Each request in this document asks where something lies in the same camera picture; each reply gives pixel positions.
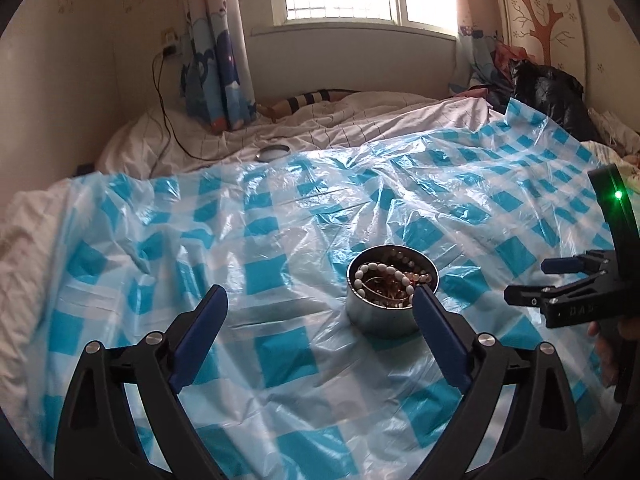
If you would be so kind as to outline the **person right hand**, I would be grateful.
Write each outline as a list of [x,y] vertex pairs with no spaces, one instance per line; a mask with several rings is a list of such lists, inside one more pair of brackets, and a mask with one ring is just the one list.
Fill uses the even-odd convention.
[[[640,338],[640,318],[623,318],[617,323],[617,331],[626,340],[638,340]],[[616,357],[611,345],[601,334],[600,324],[591,322],[588,325],[588,335],[596,338],[594,350],[600,360],[603,385],[605,387],[615,386],[618,379]]]

